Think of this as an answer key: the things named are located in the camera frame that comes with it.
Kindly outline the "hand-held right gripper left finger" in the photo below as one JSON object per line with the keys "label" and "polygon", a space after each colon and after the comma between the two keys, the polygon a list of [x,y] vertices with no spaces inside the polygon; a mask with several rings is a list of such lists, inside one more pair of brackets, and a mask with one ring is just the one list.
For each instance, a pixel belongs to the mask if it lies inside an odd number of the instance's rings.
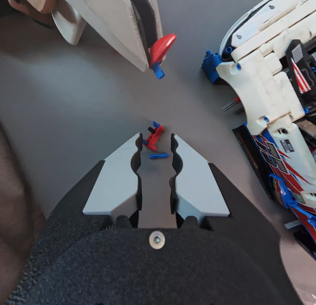
{"label": "hand-held right gripper left finger", "polygon": [[87,216],[132,217],[142,210],[141,166],[143,135],[136,133],[105,158],[102,169],[83,208]]}

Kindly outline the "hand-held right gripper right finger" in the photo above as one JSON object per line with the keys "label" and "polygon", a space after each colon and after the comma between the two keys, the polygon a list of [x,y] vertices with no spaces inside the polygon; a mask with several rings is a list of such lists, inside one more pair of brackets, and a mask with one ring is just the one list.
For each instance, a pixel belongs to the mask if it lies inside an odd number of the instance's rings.
{"label": "hand-held right gripper right finger", "polygon": [[172,168],[170,211],[183,220],[193,216],[228,217],[230,211],[210,163],[177,134],[171,134]]}

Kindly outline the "red brick connector piece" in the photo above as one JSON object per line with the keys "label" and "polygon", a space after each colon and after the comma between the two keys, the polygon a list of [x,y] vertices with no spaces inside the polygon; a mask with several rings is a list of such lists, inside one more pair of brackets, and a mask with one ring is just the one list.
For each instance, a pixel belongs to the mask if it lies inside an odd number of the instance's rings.
{"label": "red brick connector piece", "polygon": [[158,39],[149,49],[150,62],[149,68],[152,68],[155,63],[161,63],[176,41],[176,34],[168,34]]}

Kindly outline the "grey desk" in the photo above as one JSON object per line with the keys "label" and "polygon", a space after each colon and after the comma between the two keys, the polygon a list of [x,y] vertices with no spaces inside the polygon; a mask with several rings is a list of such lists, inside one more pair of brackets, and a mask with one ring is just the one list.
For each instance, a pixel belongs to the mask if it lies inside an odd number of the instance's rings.
{"label": "grey desk", "polygon": [[136,133],[165,128],[160,152],[180,136],[251,201],[282,236],[281,256],[304,304],[315,304],[315,260],[284,224],[293,215],[270,200],[232,129],[246,121],[235,94],[201,69],[206,50],[262,0],[157,0],[164,34],[177,35],[165,77],[141,72],[89,25],[79,43],[23,14],[1,19],[1,123],[45,217],[98,161]]}

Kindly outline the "red brick bracket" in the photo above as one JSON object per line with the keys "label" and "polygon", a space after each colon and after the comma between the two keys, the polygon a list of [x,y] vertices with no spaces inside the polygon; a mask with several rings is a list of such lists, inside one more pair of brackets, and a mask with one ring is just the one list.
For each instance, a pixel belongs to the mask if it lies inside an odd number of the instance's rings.
{"label": "red brick bracket", "polygon": [[152,122],[153,127],[148,127],[148,130],[150,132],[150,135],[147,139],[143,139],[143,146],[147,147],[153,152],[157,151],[156,143],[160,136],[162,135],[164,131],[164,127],[157,123],[156,121]]}

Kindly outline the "person's left hand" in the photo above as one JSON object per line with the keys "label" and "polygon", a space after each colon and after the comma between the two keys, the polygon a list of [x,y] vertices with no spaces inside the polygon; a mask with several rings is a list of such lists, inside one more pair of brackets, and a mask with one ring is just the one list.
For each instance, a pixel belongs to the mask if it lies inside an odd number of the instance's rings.
{"label": "person's left hand", "polygon": [[57,0],[7,0],[9,5],[48,29],[56,28],[52,12]]}

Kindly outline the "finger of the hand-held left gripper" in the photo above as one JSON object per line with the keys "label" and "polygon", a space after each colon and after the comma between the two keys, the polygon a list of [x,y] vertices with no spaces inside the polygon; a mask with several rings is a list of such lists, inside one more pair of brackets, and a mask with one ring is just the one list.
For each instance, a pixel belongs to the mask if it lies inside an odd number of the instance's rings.
{"label": "finger of the hand-held left gripper", "polygon": [[119,54],[142,72],[149,69],[131,0],[66,1]]}
{"label": "finger of the hand-held left gripper", "polygon": [[131,0],[140,37],[145,49],[149,49],[163,37],[157,0]]}

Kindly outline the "toy brick race car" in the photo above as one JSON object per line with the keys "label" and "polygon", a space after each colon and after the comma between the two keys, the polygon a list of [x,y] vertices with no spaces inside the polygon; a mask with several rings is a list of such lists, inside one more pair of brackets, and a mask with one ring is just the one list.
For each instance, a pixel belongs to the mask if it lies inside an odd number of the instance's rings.
{"label": "toy brick race car", "polygon": [[237,94],[247,121],[233,129],[269,198],[298,220],[315,258],[316,0],[263,0],[226,33],[202,68]]}

